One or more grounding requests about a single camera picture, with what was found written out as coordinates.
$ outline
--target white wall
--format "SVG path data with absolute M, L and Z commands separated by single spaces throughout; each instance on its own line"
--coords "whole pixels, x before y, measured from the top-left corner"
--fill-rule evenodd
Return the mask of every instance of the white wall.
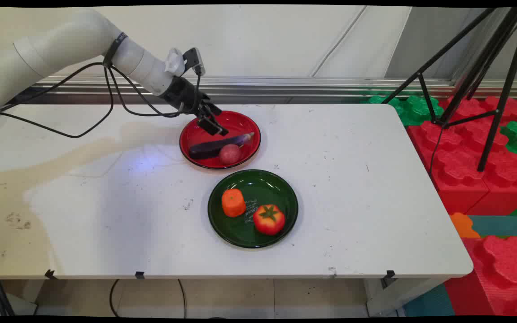
M 309 76 L 362 6 L 211 4 L 95 7 L 164 59 L 198 47 L 209 76 Z M 381 78 L 411 7 L 369 6 L 317 76 Z M 76 8 L 0 8 L 0 49 Z M 91 61 L 101 61 L 100 57 Z M 84 62 L 59 72 L 69 74 Z M 102 68 L 86 75 L 102 75 Z

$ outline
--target tomato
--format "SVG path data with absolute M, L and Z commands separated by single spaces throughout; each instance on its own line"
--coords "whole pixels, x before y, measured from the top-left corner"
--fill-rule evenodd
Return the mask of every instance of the tomato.
M 259 206 L 253 214 L 253 220 L 254 227 L 260 233 L 268 236 L 274 236 L 285 226 L 285 215 L 274 204 Z

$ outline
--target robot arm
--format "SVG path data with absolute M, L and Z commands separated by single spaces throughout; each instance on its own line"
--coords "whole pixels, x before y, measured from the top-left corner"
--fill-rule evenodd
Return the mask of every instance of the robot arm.
M 114 53 L 109 52 L 116 40 L 120 44 Z M 111 63 L 119 71 L 181 112 L 195 114 L 199 125 L 210 134 L 228 133 L 214 118 L 221 110 L 208 102 L 206 94 L 195 93 L 195 87 L 180 77 L 185 68 L 191 67 L 197 75 L 204 75 L 196 48 L 184 55 L 173 48 L 166 62 L 160 61 L 93 9 L 79 10 L 63 25 L 19 39 L 0 51 L 0 107 L 66 66 L 111 54 Z

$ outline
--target red plate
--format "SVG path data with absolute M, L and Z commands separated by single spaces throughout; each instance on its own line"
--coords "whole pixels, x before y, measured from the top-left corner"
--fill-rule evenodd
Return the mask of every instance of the red plate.
M 199 127 L 199 125 L 197 125 L 197 118 L 187 123 L 181 132 L 179 146 L 181 148 L 181 153 L 183 153 L 183 156 L 185 156 L 189 162 L 201 167 L 220 170 L 223 168 L 230 168 L 240 165 L 250 159 L 254 153 L 257 152 L 260 146 L 260 130 L 254 121 L 252 121 L 244 114 L 233 111 L 223 111 L 219 116 L 215 116 L 215 118 L 223 127 L 228 130 L 228 134 L 225 137 L 218 134 L 209 135 L 207 131 L 203 130 L 201 127 Z M 192 159 L 188 155 L 189 148 L 194 145 L 207 141 L 228 139 L 249 132 L 254 132 L 254 136 L 252 139 L 250 139 L 250 141 L 241 147 L 241 159 L 236 163 L 225 165 L 221 163 L 219 157 Z

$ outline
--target tripod leg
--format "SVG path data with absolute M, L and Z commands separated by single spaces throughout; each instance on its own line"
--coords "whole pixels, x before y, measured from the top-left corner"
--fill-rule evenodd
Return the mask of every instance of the tripod leg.
M 496 59 L 496 57 L 498 56 L 498 54 L 500 53 L 500 51 L 504 48 L 504 45 L 506 45 L 506 43 L 508 43 L 510 37 L 512 36 L 512 34 L 516 31 L 517 29 L 517 25 L 513 28 L 513 30 L 508 34 L 507 37 L 505 37 L 504 39 L 502 39 L 502 41 L 500 42 L 500 44 L 496 47 L 496 49 L 494 50 L 494 53 L 492 53 L 491 57 L 488 59 L 488 61 L 486 61 L 486 65 L 484 65 L 484 68 L 482 69 L 482 73 L 480 73 L 480 75 L 478 76 L 478 79 L 476 79 L 476 82 L 474 82 L 474 85 L 472 86 L 472 88 L 469 90 L 469 93 L 468 93 L 468 96 L 466 96 L 466 100 L 471 100 L 472 97 L 474 96 L 474 94 L 476 93 L 476 90 L 478 89 L 478 86 L 480 86 L 480 83 L 482 83 L 482 80 L 484 79 L 484 77 L 486 76 L 486 73 L 488 72 L 488 70 L 490 69 L 490 66 L 492 65 L 492 62 Z
M 490 41 L 488 41 L 488 43 L 482 50 L 482 54 L 480 54 L 480 57 L 478 57 L 478 59 L 474 63 L 474 66 L 472 66 L 470 73 L 468 73 L 466 79 L 464 80 L 460 88 L 456 91 L 456 94 L 454 94 L 454 98 L 448 105 L 448 108 L 440 117 L 440 123 L 447 123 L 448 121 L 450 121 L 450 119 L 454 115 L 454 112 L 456 112 L 458 105 L 464 98 L 466 91 L 468 90 L 468 88 L 471 88 L 476 76 L 480 74 L 480 71 L 482 70 L 484 63 L 486 62 L 488 57 L 490 57 L 490 54 L 494 50 L 497 41 L 502 38 L 503 33 L 509 33 L 511 31 L 511 29 L 508 29 L 508 27 L 512 25 L 512 21 L 517 21 L 517 8 L 511 8 L 509 12 L 506 14 L 504 20 L 502 20 L 500 26 L 496 29 L 496 31 L 492 35 L 492 38 L 490 39 Z
M 484 151 L 482 152 L 482 157 L 480 158 L 480 163 L 478 164 L 478 172 L 483 172 L 484 167 L 486 167 L 486 161 L 488 160 L 488 155 L 490 154 L 490 149 L 492 148 L 492 143 L 494 142 L 494 137 L 498 131 L 498 125 L 500 124 L 500 119 L 502 117 L 502 113 L 504 112 L 506 100 L 508 99 L 510 89 L 512 88 L 513 78 L 516 76 L 516 72 L 517 46 L 516 51 L 513 54 L 512 63 L 510 64 L 510 68 L 508 70 L 508 75 L 506 76 L 506 82 L 504 84 L 502 94 L 500 95 L 500 100 L 496 109 L 497 112 L 494 116 L 494 119 L 492 120 L 492 126 L 490 127 L 490 132 L 488 133 L 488 139 L 486 139 L 486 145 L 484 145 Z
M 406 86 L 408 86 L 410 83 L 412 83 L 412 81 L 414 81 L 418 77 L 419 73 L 422 74 L 422 72 L 424 72 L 437 59 L 439 59 L 449 49 L 451 49 L 452 46 L 458 43 L 460 39 L 464 38 L 466 34 L 468 34 L 472 29 L 474 29 L 474 27 L 478 26 L 478 24 L 480 24 L 480 22 L 484 20 L 484 18 L 486 18 L 488 15 L 490 15 L 490 13 L 492 13 L 495 9 L 496 8 L 488 8 L 484 10 L 484 12 L 480 14 L 480 16 L 476 17 L 476 19 L 474 19 L 470 24 L 468 24 L 468 26 L 466 26 L 464 30 L 460 31 L 460 33 L 458 33 L 456 37 L 454 37 L 449 43 L 442 47 L 442 49 L 440 49 L 436 54 L 434 54 L 434 56 L 431 59 L 429 59 L 423 66 L 418 68 L 418 71 L 416 71 L 414 74 L 412 74 L 412 76 L 410 76 L 406 81 L 404 81 L 404 83 L 402 83 L 402 85 L 400 85 L 392 94 L 390 94 L 388 98 L 385 98 L 384 101 L 382 101 L 382 103 L 387 104 L 388 102 L 390 102 L 390 100 L 394 99 L 395 96 L 402 92 L 402 90 L 404 90 Z

